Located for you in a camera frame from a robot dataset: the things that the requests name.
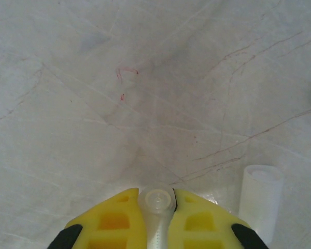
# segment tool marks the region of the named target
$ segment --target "white plastic tube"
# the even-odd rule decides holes
[[[250,165],[244,169],[238,216],[265,244],[273,239],[284,175],[273,166]]]
[[[169,186],[156,183],[138,196],[147,230],[148,249],[166,249],[167,232],[176,207],[175,194]]]

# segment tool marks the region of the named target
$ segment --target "marble surface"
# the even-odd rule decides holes
[[[0,0],[0,248],[151,181],[236,213],[249,164],[311,249],[311,0]]]

